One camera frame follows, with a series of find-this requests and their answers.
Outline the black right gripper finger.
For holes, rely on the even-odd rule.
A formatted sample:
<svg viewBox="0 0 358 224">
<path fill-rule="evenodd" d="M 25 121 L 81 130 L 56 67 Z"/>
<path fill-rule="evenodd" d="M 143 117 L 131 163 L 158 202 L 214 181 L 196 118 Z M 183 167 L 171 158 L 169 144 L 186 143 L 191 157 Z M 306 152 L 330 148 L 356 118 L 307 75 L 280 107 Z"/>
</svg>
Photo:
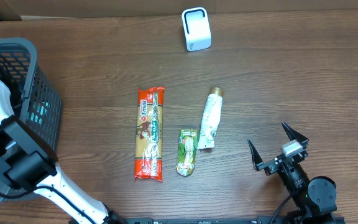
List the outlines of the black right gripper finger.
<svg viewBox="0 0 358 224">
<path fill-rule="evenodd" d="M 292 129 L 286 122 L 282 122 L 282 127 L 291 141 L 297 140 L 302 146 L 308 145 L 309 139 L 306 136 Z"/>
<path fill-rule="evenodd" d="M 257 152 L 255 146 L 252 144 L 251 140 L 248 139 L 247 142 L 248 142 L 248 145 L 250 148 L 253 167 L 255 170 L 259 170 L 262 167 L 262 165 L 264 164 L 264 162 L 263 162 L 261 156 L 259 155 L 259 153 Z"/>
</svg>

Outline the white tube gold cap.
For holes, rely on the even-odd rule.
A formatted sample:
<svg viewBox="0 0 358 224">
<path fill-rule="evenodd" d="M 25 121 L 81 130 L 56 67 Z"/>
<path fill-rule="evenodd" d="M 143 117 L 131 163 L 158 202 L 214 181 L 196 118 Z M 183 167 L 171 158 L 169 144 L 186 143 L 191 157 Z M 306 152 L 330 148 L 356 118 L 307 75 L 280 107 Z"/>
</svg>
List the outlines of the white tube gold cap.
<svg viewBox="0 0 358 224">
<path fill-rule="evenodd" d="M 216 132 L 221 120 L 223 90 L 212 87 L 209 91 L 200 125 L 198 150 L 212 149 L 215 145 Z"/>
</svg>

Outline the green drink pouch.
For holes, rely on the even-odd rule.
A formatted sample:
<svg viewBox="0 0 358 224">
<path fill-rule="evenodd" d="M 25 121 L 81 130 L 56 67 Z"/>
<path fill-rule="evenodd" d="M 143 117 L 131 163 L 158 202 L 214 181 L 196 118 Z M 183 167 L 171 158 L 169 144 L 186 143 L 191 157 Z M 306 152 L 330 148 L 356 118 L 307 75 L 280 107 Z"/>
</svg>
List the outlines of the green drink pouch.
<svg viewBox="0 0 358 224">
<path fill-rule="evenodd" d="M 182 129 L 180 131 L 177 151 L 177 172 L 190 176 L 195 169 L 195 157 L 198 147 L 198 132 L 195 129 Z"/>
</svg>

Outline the orange San Remo pasta packet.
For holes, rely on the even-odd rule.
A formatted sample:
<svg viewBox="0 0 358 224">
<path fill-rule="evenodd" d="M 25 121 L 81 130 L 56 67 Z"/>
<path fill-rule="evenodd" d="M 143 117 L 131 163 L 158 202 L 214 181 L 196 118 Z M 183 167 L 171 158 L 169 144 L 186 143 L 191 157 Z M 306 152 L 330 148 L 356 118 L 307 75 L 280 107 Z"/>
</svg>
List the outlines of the orange San Remo pasta packet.
<svg viewBox="0 0 358 224">
<path fill-rule="evenodd" d="M 138 91 L 137 120 L 135 130 L 136 179 L 162 177 L 162 124 L 163 94 L 165 88 L 156 86 Z"/>
</svg>

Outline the teal snack bar packet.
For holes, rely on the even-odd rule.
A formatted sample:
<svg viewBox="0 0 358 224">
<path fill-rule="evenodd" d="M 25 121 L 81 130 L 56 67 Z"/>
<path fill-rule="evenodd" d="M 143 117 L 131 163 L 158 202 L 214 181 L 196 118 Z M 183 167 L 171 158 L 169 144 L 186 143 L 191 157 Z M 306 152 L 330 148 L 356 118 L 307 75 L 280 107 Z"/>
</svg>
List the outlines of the teal snack bar packet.
<svg viewBox="0 0 358 224">
<path fill-rule="evenodd" d="M 32 111 L 29 112 L 29 119 L 39 125 L 43 124 L 47 117 L 50 104 L 48 102 L 34 103 L 32 105 Z"/>
</svg>

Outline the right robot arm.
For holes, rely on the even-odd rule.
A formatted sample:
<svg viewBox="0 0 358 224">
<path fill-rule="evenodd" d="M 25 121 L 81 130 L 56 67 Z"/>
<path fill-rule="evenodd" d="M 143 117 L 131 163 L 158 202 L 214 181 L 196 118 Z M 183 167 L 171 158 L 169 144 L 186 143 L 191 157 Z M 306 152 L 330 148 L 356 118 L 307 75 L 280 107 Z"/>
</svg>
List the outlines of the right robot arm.
<svg viewBox="0 0 358 224">
<path fill-rule="evenodd" d="M 282 153 L 264 162 L 251 141 L 248 141 L 252 163 L 256 171 L 263 170 L 267 176 L 278 174 L 289 196 L 269 218 L 270 223 L 344 223 L 335 218 L 336 183 L 326 176 L 310 179 L 300 162 L 308 156 L 309 139 L 283 122 L 289 142 L 281 147 Z"/>
</svg>

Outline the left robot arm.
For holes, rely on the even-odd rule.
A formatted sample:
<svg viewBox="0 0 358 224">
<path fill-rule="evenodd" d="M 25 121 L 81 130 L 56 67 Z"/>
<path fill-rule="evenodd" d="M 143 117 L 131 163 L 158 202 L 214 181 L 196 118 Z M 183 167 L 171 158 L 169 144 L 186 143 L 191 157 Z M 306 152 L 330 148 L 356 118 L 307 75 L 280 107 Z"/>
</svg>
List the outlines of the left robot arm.
<svg viewBox="0 0 358 224">
<path fill-rule="evenodd" d="M 0 54 L 0 201 L 41 195 L 73 223 L 125 223 L 64 173 L 55 152 L 60 99 L 36 73 L 33 58 Z"/>
</svg>

